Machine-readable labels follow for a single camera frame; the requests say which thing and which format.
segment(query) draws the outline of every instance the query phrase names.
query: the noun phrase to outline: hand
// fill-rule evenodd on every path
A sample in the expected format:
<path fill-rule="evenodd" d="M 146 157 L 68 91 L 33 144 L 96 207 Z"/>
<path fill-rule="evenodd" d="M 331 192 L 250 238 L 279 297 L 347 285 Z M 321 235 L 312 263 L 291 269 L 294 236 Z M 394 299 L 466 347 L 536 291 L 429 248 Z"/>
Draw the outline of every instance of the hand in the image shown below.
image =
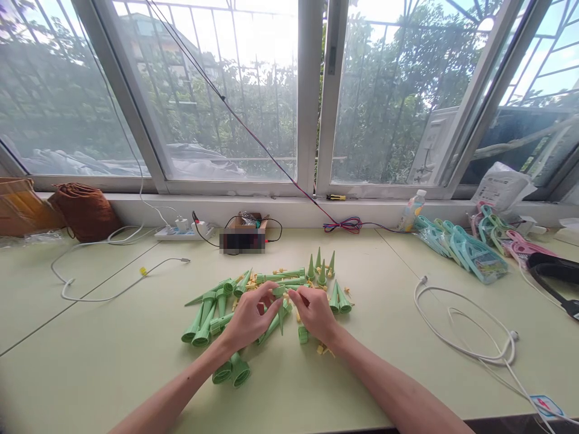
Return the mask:
<path fill-rule="evenodd" d="M 326 291 L 300 286 L 297 291 L 288 291 L 288 294 L 306 329 L 324 344 L 331 345 L 340 326 L 330 309 Z"/>
<path fill-rule="evenodd" d="M 256 290 L 241 296 L 235 314 L 222 334 L 222 339 L 229 343 L 233 352 L 256 341 L 270 326 L 283 303 L 283 298 L 276 300 L 271 293 L 278 286 L 268 280 Z"/>

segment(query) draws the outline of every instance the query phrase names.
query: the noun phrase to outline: water bottle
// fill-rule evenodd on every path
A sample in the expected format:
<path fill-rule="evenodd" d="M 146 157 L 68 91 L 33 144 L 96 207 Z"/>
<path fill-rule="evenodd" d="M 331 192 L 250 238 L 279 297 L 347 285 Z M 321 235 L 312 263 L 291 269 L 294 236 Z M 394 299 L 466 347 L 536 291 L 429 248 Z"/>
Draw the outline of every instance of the water bottle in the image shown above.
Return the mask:
<path fill-rule="evenodd" d="M 398 223 L 398 230 L 403 232 L 410 232 L 412 226 L 414 226 L 414 220 L 416 216 L 420 215 L 420 211 L 424 206 L 424 196 L 426 195 L 426 190 L 418 190 L 416 196 L 408 201 L 408 205 L 404 208 L 402 213 L 402 218 L 400 218 L 400 223 Z"/>

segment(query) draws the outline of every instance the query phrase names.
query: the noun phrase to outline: light green desk surface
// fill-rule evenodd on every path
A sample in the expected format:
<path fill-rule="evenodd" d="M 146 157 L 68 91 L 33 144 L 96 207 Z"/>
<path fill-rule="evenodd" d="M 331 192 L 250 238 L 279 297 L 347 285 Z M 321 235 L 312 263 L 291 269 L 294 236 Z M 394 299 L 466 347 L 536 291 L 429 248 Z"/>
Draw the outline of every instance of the light green desk surface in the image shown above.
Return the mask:
<path fill-rule="evenodd" d="M 151 268 L 167 257 L 188 257 L 192 263 L 168 262 L 112 302 L 77 303 L 0 357 L 0 412 L 7 432 L 106 432 L 200 354 L 180 342 L 198 309 L 183 304 L 251 267 L 271 272 L 305 266 L 319 245 L 326 259 L 336 250 L 337 279 L 352 288 L 356 306 L 338 320 L 463 419 L 532 409 L 430 332 L 414 306 L 417 275 L 464 291 L 517 330 L 515 371 L 523 384 L 579 415 L 573 399 L 577 387 L 569 384 L 568 375 L 579 355 L 579 348 L 569 345 L 577 338 L 577 325 L 517 274 L 481 285 L 414 236 L 284 230 L 281 241 L 268 244 L 263 255 L 224 256 L 206 243 L 162 242 L 91 297 L 113 295 L 139 278 L 140 267 Z M 78 268 L 78 278 L 83 270 L 89 272 Z M 446 309 L 435 297 L 425 295 L 422 305 L 437 326 L 446 325 Z M 489 351 L 480 332 L 469 324 L 463 330 L 474 349 Z M 243 354 L 252 369 L 248 382 L 239 389 L 206 382 L 179 418 L 176 432 L 289 434 L 391 426 L 347 367 L 329 353 L 319 356 L 315 348 L 314 339 L 299 345 L 292 315 L 284 336 L 277 332 Z"/>
<path fill-rule="evenodd" d="M 77 278 L 68 294 L 80 298 L 155 243 L 150 236 L 122 248 L 79 248 L 59 261 L 57 270 L 65 278 Z M 73 303 L 60 298 L 62 283 L 50 264 L 75 244 L 67 237 L 62 244 L 0 249 L 0 355 Z"/>

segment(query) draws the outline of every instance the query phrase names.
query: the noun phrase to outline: window sill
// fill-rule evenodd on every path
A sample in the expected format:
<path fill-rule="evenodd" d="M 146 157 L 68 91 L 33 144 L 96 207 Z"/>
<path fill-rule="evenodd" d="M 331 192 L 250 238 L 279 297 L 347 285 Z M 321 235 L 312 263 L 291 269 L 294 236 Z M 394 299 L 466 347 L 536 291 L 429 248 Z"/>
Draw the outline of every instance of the window sill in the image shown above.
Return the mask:
<path fill-rule="evenodd" d="M 42 199 L 47 199 L 52 193 L 37 194 Z M 105 196 L 125 224 L 140 225 L 143 218 L 146 226 L 152 227 L 160 224 L 157 213 L 141 204 L 139 195 L 106 193 Z M 173 207 L 185 218 L 190 218 L 191 211 L 195 210 L 201 220 L 219 226 L 224 226 L 233 215 L 242 210 L 259 212 L 262 215 L 269 214 L 288 228 L 320 228 L 324 223 L 330 223 L 329 218 L 306 198 L 143 194 L 143 199 L 154 206 Z M 407 201 L 360 199 L 343 202 L 318 200 L 318 203 L 336 221 L 358 216 L 366 222 L 395 227 Z M 455 224 L 467 225 L 467 213 L 472 213 L 474 210 L 474 203 L 468 200 L 428 201 L 427 197 L 422 214 L 429 219 L 441 218 Z M 161 212 L 169 222 L 177 217 L 168 209 L 163 209 Z M 515 208 L 515 212 L 532 216 L 540 225 L 559 227 L 559 219 L 579 215 L 579 206 L 563 203 L 523 202 Z"/>

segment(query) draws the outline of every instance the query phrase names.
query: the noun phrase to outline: brown bag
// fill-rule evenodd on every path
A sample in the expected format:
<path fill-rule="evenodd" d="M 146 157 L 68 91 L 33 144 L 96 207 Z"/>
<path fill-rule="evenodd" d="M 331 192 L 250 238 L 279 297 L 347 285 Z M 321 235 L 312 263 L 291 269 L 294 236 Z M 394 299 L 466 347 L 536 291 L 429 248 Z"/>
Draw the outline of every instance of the brown bag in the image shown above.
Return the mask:
<path fill-rule="evenodd" d="M 0 235 L 24 236 L 65 226 L 27 178 L 0 178 Z"/>
<path fill-rule="evenodd" d="M 48 201 L 63 215 L 80 242 L 101 241 L 121 228 L 121 221 L 97 188 L 79 183 L 59 184 Z"/>

